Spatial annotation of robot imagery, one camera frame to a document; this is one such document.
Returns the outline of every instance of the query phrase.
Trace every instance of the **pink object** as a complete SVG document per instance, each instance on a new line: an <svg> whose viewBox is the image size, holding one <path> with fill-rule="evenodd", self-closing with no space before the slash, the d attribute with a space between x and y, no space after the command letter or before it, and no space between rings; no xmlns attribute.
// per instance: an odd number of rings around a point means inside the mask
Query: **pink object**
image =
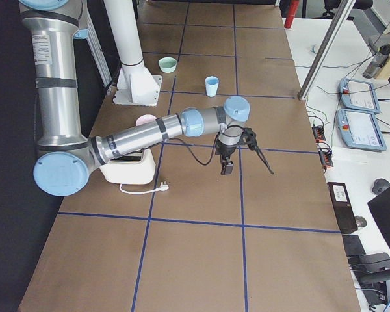
<svg viewBox="0 0 390 312"><path fill-rule="evenodd" d="M137 118L136 125L142 125L148 122L154 122L155 120L156 120L156 116L154 115L143 115Z"/></svg>

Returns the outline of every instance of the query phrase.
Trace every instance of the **black band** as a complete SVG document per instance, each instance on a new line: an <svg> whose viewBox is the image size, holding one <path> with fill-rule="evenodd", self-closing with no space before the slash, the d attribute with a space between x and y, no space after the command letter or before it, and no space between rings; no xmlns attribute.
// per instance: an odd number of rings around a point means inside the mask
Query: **black band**
<svg viewBox="0 0 390 312"><path fill-rule="evenodd" d="M25 11L20 14L20 17L23 20L25 18L49 18L51 20L65 21L77 27L79 26L78 19L72 18L64 14L53 13L48 11L39 11L39 10Z"/></svg>
<svg viewBox="0 0 390 312"><path fill-rule="evenodd" d="M87 148L88 142L72 144L72 145L57 145L57 146L48 146L48 145L38 145L38 150L40 151L75 151L80 150L81 148Z"/></svg>
<svg viewBox="0 0 390 312"><path fill-rule="evenodd" d="M166 142L169 140L169 136L166 130L166 126L164 125L163 119L162 118L157 118L156 119L157 125L159 126L159 130L162 133L162 140L163 142Z"/></svg>
<svg viewBox="0 0 390 312"><path fill-rule="evenodd" d="M99 150L97 147L97 138L91 139L91 146L92 150L94 151L94 155L97 157L98 162L100 163L100 165L103 166L105 164L105 161L101 158L101 155L99 154Z"/></svg>
<svg viewBox="0 0 390 312"><path fill-rule="evenodd" d="M178 113L176 113L175 115L176 115L176 117L177 117L177 120L179 121L179 124L180 124L181 127L182 127L182 120L181 120L180 115L179 115Z"/></svg>
<svg viewBox="0 0 390 312"><path fill-rule="evenodd" d="M218 124L227 124L226 112L222 106L214 107Z"/></svg>
<svg viewBox="0 0 390 312"><path fill-rule="evenodd" d="M41 88L75 88L78 89L78 82L74 79L64 78L36 78L36 87Z"/></svg>
<svg viewBox="0 0 390 312"><path fill-rule="evenodd" d="M123 62L122 62L122 64L124 66L136 66L136 65L139 65L141 62L143 62L143 58L142 58L142 60L139 63L136 63L136 64L128 65L128 64L124 64Z"/></svg>

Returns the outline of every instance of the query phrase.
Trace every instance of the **gray device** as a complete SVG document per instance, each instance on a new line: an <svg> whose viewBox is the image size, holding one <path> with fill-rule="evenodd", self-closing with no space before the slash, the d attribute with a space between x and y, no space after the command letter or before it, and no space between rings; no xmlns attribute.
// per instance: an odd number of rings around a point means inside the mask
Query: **gray device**
<svg viewBox="0 0 390 312"><path fill-rule="evenodd" d="M338 128L349 148L366 151L385 151L387 146L373 112L339 109Z"/></svg>
<svg viewBox="0 0 390 312"><path fill-rule="evenodd" d="M346 108L379 114L381 111L374 89L374 85L368 81L342 78L339 83L341 101ZM358 94L363 94L364 97L356 99Z"/></svg>

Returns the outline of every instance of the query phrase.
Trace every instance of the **light blue cup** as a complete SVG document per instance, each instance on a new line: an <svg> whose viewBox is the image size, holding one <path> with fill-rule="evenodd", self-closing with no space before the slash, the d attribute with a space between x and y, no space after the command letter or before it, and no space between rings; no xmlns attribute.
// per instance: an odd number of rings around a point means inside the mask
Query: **light blue cup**
<svg viewBox="0 0 390 312"><path fill-rule="evenodd" d="M219 84L220 80L215 76L205 78L205 89L207 90L207 95L210 97L216 96Z"/></svg>

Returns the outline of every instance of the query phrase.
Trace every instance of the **white pillar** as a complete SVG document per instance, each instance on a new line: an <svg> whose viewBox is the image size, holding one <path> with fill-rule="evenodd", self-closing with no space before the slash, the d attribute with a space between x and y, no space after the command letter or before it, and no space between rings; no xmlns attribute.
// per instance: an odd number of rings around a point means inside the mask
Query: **white pillar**
<svg viewBox="0 0 390 312"><path fill-rule="evenodd" d="M104 0L122 70L117 83L117 104L155 106L161 76L152 76L144 67L132 0Z"/></svg>

